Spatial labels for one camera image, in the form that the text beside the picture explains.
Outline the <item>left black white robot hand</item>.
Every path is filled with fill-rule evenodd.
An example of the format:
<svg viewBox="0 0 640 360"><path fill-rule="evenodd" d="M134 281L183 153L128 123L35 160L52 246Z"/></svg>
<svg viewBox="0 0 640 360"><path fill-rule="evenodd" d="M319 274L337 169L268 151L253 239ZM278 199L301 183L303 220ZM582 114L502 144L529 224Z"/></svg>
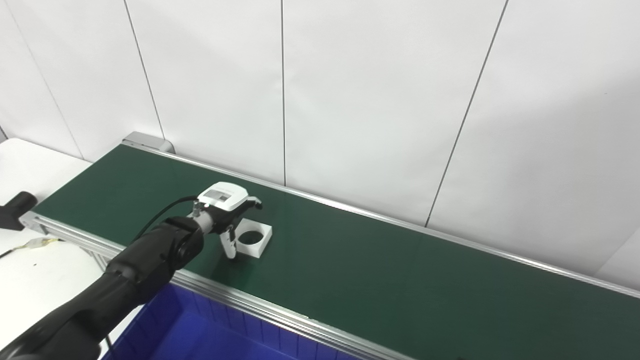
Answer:
<svg viewBox="0 0 640 360"><path fill-rule="evenodd" d="M219 235L222 250L233 260L238 252L236 228L245 212L252 208L262 210L262 200L250 196L242 186L220 181L197 196L190 217L204 235Z"/></svg>

